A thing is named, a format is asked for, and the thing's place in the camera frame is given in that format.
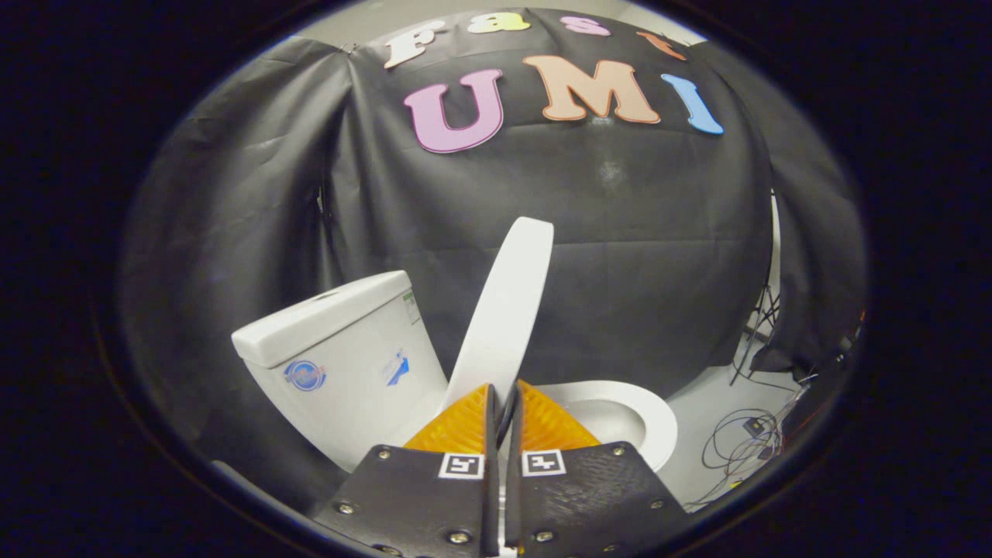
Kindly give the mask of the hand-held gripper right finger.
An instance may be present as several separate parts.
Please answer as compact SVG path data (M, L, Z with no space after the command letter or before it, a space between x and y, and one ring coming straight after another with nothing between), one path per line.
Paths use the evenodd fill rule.
M656 393L620 381L517 381L504 545L516 555L648 555L690 516L660 479L679 425Z

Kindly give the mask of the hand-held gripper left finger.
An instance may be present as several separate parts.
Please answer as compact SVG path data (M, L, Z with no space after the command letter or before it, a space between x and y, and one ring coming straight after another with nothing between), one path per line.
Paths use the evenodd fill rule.
M376 445L316 516L394 557L496 557L498 399L482 384L403 446Z

